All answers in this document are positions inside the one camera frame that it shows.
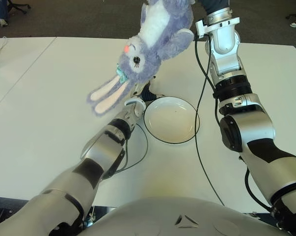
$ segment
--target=chair leg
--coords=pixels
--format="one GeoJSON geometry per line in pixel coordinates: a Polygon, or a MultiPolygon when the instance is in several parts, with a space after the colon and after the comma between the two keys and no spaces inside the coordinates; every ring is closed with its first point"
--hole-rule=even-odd
{"type": "Polygon", "coordinates": [[[26,11],[24,11],[24,10],[22,10],[21,8],[19,8],[19,7],[17,7],[17,6],[13,6],[15,9],[17,9],[17,10],[19,10],[19,11],[21,11],[22,13],[24,13],[24,14],[26,14],[27,12],[26,11]]]}
{"type": "Polygon", "coordinates": [[[290,14],[290,15],[286,16],[285,19],[288,20],[288,19],[290,19],[292,16],[296,17],[296,14],[290,14]]]}
{"type": "Polygon", "coordinates": [[[8,12],[9,12],[12,8],[15,8],[15,9],[21,11],[22,13],[26,14],[27,13],[26,11],[19,8],[19,7],[24,7],[24,6],[26,6],[28,9],[31,9],[31,6],[29,4],[16,4],[16,3],[11,3],[11,2],[8,5],[7,9],[8,9],[8,12]]]}

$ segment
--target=bunny face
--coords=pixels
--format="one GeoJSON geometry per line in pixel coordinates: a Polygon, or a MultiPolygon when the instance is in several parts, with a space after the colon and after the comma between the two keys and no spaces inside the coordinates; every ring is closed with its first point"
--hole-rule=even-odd
{"type": "Polygon", "coordinates": [[[145,56],[142,53],[142,41],[135,36],[128,40],[124,47],[124,54],[129,58],[129,67],[133,72],[140,73],[144,69],[145,56]]]}
{"type": "Polygon", "coordinates": [[[130,80],[144,82],[152,78],[161,65],[155,50],[149,50],[139,36],[128,40],[119,59],[121,70],[130,80]]]}

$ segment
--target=plate rim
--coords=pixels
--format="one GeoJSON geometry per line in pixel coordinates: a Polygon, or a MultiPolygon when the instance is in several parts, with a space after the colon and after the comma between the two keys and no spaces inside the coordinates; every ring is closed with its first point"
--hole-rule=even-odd
{"type": "Polygon", "coordinates": [[[198,120],[199,120],[198,129],[197,129],[196,133],[194,133],[194,135],[193,135],[190,139],[188,139],[188,140],[186,140],[186,141],[183,141],[183,142],[180,142],[180,143],[171,143],[171,142],[167,142],[167,141],[164,141],[164,140],[159,139],[158,137],[154,136],[154,134],[152,134],[152,132],[151,132],[151,131],[148,129],[148,127],[147,127],[145,117],[146,117],[146,111],[147,111],[148,107],[149,107],[152,103],[154,103],[155,101],[157,101],[157,100],[159,100],[159,99],[162,99],[162,98],[166,98],[166,97],[177,98],[177,99],[183,100],[184,102],[187,102],[186,100],[184,100],[184,99],[182,99],[182,98],[180,98],[180,97],[174,97],[174,96],[164,96],[164,97],[159,97],[159,98],[153,100],[153,101],[152,101],[152,102],[146,107],[146,110],[144,111],[144,114],[143,114],[143,122],[144,122],[144,126],[146,127],[146,129],[148,130],[148,132],[149,132],[154,138],[156,138],[157,140],[159,140],[159,141],[161,141],[161,142],[163,142],[163,143],[166,143],[166,144],[183,144],[183,143],[186,143],[186,142],[190,141],[191,139],[193,139],[193,138],[198,134],[198,131],[199,131],[199,129],[200,129],[200,116],[199,116],[199,113],[197,113],[197,110],[196,110],[196,109],[193,107],[193,105],[191,105],[189,102],[187,102],[187,103],[188,103],[188,104],[189,104],[189,105],[195,110],[195,112],[196,112],[196,114],[197,114],[197,116],[198,116],[198,120]]]}

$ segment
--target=floor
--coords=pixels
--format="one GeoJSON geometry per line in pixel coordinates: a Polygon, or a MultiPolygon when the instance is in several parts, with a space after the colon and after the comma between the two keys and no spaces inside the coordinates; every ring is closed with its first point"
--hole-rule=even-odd
{"type": "MultiPolygon", "coordinates": [[[[129,38],[140,29],[144,0],[15,0],[32,7],[26,15],[12,10],[9,26],[0,27],[0,37],[101,37],[129,38]]],[[[284,44],[296,47],[296,29],[289,26],[296,13],[296,0],[231,0],[236,29],[242,42],[284,44]]],[[[201,4],[193,5],[195,20],[205,17],[201,4]]]]}

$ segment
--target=stuffed bunny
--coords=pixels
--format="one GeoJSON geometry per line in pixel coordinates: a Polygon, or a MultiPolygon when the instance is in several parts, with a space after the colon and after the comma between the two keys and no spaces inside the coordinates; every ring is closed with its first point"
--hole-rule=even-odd
{"type": "Polygon", "coordinates": [[[96,115],[113,109],[135,86],[157,73],[162,60],[175,57],[193,41],[189,30],[194,0],[148,0],[141,10],[141,29],[120,56],[116,75],[87,98],[96,115]]]}

